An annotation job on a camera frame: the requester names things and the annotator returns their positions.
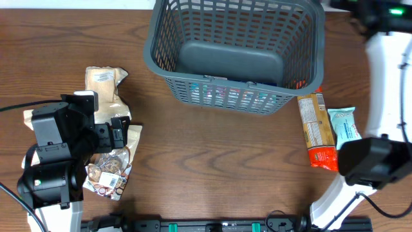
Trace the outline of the grey plastic basket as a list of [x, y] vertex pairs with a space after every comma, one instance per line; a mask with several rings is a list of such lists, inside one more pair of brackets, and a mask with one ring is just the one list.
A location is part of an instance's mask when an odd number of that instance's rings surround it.
[[319, 1], [157, 0], [144, 60], [181, 102], [195, 104], [190, 82], [280, 96], [268, 111], [234, 109], [268, 115], [320, 87], [324, 23]]

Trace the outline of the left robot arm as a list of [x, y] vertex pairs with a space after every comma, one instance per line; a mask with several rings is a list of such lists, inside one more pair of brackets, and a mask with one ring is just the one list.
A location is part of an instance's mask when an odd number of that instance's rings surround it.
[[128, 116], [97, 124], [94, 102], [58, 101], [32, 112], [37, 143], [26, 154], [17, 190], [41, 231], [80, 231], [86, 165], [127, 144]]

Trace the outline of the light blue wipes packet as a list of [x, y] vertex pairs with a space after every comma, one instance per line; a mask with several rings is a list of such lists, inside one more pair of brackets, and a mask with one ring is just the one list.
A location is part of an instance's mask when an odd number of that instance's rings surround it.
[[362, 139], [355, 125], [355, 107], [328, 109], [330, 122], [336, 134], [336, 149], [340, 150], [345, 142]]

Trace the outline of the multicolour tissue pack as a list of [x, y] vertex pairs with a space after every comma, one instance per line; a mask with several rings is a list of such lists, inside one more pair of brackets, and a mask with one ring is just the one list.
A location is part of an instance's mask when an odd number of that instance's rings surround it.
[[215, 106], [220, 108], [259, 111], [261, 108], [268, 111], [280, 100], [278, 95], [255, 93], [239, 88], [213, 86], [211, 84], [189, 83], [191, 99], [195, 104]]

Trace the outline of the orange cracker package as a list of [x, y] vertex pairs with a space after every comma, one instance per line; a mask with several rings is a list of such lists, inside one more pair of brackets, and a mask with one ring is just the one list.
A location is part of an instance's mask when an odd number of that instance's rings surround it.
[[311, 167], [338, 171], [337, 149], [321, 87], [297, 97]]

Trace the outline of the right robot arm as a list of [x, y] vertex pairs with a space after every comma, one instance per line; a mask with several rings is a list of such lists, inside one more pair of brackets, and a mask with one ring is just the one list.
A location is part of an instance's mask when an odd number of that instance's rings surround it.
[[339, 172], [296, 231], [338, 231], [363, 200], [411, 174], [411, 1], [330, 1], [366, 38], [370, 109], [365, 136], [345, 142]]

